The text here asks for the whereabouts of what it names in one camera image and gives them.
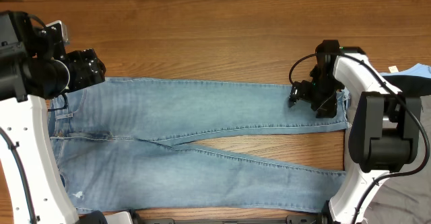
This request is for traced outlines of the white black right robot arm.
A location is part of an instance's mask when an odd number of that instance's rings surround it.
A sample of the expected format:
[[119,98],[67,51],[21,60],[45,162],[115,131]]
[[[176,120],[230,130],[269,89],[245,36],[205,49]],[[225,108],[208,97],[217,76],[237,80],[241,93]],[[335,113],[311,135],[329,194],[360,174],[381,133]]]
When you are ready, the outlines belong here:
[[347,133],[347,177],[318,215],[287,218],[287,223],[361,223],[366,208],[390,178],[423,170],[430,142],[420,122],[419,97],[405,95],[378,74],[359,47],[324,40],[315,49],[311,81],[295,81],[288,106],[308,102],[319,118],[333,118],[336,93],[346,89],[355,113]]

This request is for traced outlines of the light blue denim jeans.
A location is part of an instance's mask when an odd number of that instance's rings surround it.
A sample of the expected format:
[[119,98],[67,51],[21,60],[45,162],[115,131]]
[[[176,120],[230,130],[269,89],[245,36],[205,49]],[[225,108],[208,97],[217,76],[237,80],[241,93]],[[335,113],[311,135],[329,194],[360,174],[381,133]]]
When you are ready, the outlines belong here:
[[346,129],[336,115],[288,106],[288,85],[110,77],[51,101],[48,131],[77,211],[236,207],[316,213],[340,188],[322,170],[201,146],[238,135]]

